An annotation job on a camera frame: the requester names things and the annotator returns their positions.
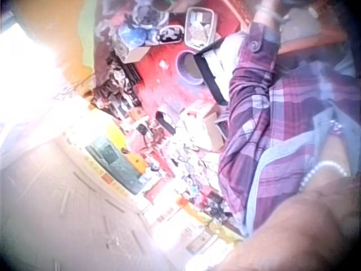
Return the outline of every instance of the floor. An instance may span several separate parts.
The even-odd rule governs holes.
[[[0,180],[1,255],[12,270],[54,270],[55,262],[62,271],[174,270],[138,215],[54,141],[4,169]]]

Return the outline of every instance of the white container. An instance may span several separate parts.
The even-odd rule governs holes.
[[[192,12],[203,12],[203,13],[210,13],[212,15],[212,20],[210,23],[210,34],[208,37],[208,40],[205,42],[204,46],[198,46],[191,42],[191,35],[189,32],[189,27],[191,26],[191,14]],[[190,7],[187,11],[186,16],[186,26],[185,26],[185,34],[184,34],[184,43],[193,49],[196,49],[198,51],[202,50],[203,48],[207,47],[208,45],[212,44],[215,40],[215,33],[217,30],[217,21],[218,21],[218,15],[209,8],[204,7]]]

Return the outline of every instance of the bowl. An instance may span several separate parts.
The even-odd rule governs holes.
[[[196,53],[192,50],[183,50],[177,55],[177,71],[182,79],[190,85],[201,85],[204,82],[202,74],[194,60]]]

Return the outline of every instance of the plaid shirt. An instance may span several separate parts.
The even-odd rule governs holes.
[[[335,117],[337,108],[356,127],[360,122],[357,80],[324,63],[305,64],[273,80],[280,41],[277,34],[268,35],[270,31],[253,23],[240,49],[230,82],[228,138],[219,165],[222,194],[235,217],[250,224],[248,229],[258,228],[281,202],[296,194],[315,165],[322,146],[315,133],[318,114],[332,112],[330,117]],[[306,136],[312,140],[302,141]],[[264,159],[261,166],[266,153],[275,158]],[[252,206],[251,193],[256,195]],[[249,209],[254,220],[246,221]]]

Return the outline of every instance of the orange object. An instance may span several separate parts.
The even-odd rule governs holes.
[[[113,178],[108,173],[104,174],[102,179],[109,185],[113,182]]]

